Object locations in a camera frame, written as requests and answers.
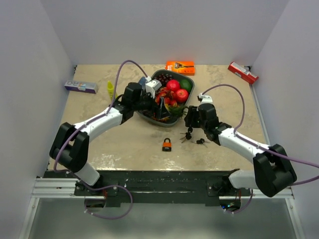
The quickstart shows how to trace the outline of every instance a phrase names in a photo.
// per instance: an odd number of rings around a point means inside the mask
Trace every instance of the orange box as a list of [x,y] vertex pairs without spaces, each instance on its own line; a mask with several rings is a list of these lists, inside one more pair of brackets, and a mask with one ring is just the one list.
[[195,65],[193,61],[167,61],[165,69],[186,76],[195,75]]

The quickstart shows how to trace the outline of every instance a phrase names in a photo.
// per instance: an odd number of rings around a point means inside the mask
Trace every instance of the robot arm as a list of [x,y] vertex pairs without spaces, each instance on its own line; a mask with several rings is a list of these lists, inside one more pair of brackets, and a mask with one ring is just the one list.
[[[74,125],[70,125],[67,122],[62,124],[50,150],[50,157],[56,159],[67,138],[82,125],[85,125],[72,139],[74,141],[73,145],[67,144],[64,148],[59,158],[59,163],[73,172],[86,184],[96,186],[100,179],[100,174],[87,162],[89,143],[110,128],[126,122],[133,116],[134,111],[149,110],[156,117],[159,107],[154,101],[154,92],[159,87],[160,82],[148,81],[144,92],[140,84],[129,83],[125,88],[121,101],[115,101],[108,114],[106,113],[109,108],[106,108],[98,115],[86,121]],[[86,125],[87,122],[97,116],[101,117]]]
[[282,146],[278,144],[269,146],[238,132],[235,133],[234,128],[219,121],[210,96],[199,94],[198,99],[201,104],[198,107],[189,107],[184,119],[185,126],[203,129],[209,140],[235,151],[254,165],[254,171],[234,170],[228,175],[226,181],[217,185],[218,190],[252,188],[261,190],[268,197],[273,197],[297,180],[290,161],[264,152],[241,140],[238,136],[263,148],[286,155]]

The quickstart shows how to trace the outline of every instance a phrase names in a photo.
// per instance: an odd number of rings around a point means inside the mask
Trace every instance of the red apple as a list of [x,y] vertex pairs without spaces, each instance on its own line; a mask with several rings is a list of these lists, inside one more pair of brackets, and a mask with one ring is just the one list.
[[172,101],[170,101],[169,105],[172,106],[172,107],[177,107],[177,101],[176,100],[172,100]]
[[179,89],[178,91],[176,91],[177,94],[177,102],[178,103],[184,103],[187,101],[188,99],[188,92],[185,89]]
[[177,80],[170,80],[166,84],[166,87],[168,88],[168,90],[171,90],[174,92],[180,89],[180,85],[179,85],[179,82]]

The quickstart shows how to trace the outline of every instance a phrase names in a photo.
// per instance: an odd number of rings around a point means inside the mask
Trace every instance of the gray bowl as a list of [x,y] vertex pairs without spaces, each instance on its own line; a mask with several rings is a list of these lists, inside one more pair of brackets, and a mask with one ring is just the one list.
[[[188,92],[188,93],[189,93],[188,99],[187,99],[187,101],[186,101],[185,103],[181,104],[181,105],[187,105],[187,103],[188,103],[188,101],[189,101],[189,99],[190,99],[191,93],[193,92],[194,87],[195,87],[194,81],[193,81],[191,78],[187,77],[187,76],[181,75],[181,74],[176,73],[176,72],[173,72],[173,71],[168,71],[168,70],[158,70],[158,71],[156,71],[156,72],[152,75],[152,79],[154,79],[154,77],[157,77],[157,76],[159,76],[159,75],[161,75],[161,74],[164,74],[164,75],[170,74],[170,75],[173,76],[173,79],[175,79],[175,80],[177,80],[177,81],[181,81],[181,80],[186,79],[186,80],[188,80],[188,81],[190,82],[190,84],[191,84],[192,87],[191,87],[191,91]],[[147,117],[147,116],[143,115],[141,112],[137,112],[137,113],[138,113],[138,115],[139,115],[141,118],[145,119],[146,121],[151,122],[151,123],[156,124],[156,125],[159,125],[159,126],[162,126],[162,127],[172,127],[172,126],[174,126],[174,125],[179,121],[179,119],[180,119],[180,118],[172,118],[172,119],[169,119],[167,122],[158,122],[158,121],[156,121],[156,120],[154,120],[154,119],[152,119],[152,118],[150,118],[150,117]]]

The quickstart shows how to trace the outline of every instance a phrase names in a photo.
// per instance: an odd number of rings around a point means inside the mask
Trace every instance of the red box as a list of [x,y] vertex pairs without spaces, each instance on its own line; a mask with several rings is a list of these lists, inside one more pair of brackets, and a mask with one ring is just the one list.
[[258,76],[255,76],[250,71],[246,70],[244,67],[241,67],[235,62],[230,63],[228,70],[230,70],[232,73],[235,73],[237,76],[247,81],[249,84],[253,84],[259,78]]

